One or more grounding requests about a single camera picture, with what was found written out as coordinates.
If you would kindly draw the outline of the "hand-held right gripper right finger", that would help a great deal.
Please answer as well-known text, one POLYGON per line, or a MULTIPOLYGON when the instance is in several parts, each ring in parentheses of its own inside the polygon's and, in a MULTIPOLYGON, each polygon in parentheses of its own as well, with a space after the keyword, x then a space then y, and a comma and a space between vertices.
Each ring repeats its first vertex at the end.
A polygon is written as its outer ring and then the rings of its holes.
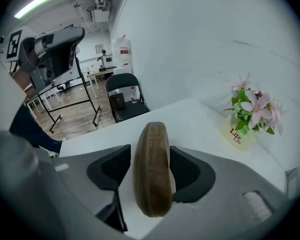
POLYGON ((245 233, 271 218, 287 196, 247 165, 192 149, 170 148, 175 206, 186 233, 245 233))

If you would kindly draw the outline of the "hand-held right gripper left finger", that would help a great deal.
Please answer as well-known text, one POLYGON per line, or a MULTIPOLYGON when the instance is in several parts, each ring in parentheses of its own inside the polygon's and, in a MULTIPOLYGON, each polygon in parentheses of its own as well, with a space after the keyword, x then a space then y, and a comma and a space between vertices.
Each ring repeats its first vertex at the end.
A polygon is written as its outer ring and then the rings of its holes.
POLYGON ((84 208, 110 227, 128 230, 119 187, 131 165, 131 146, 52 159, 65 186, 84 208))

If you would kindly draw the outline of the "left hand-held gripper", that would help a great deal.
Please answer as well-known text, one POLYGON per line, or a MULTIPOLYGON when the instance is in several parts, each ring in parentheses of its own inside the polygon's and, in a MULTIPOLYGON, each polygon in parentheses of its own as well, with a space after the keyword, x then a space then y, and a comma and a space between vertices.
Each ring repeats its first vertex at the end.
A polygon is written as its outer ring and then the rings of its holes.
POLYGON ((84 36, 85 29, 78 26, 39 34, 26 26, 18 28, 9 37, 6 60, 15 63, 10 76, 26 94, 39 94, 72 69, 84 36))

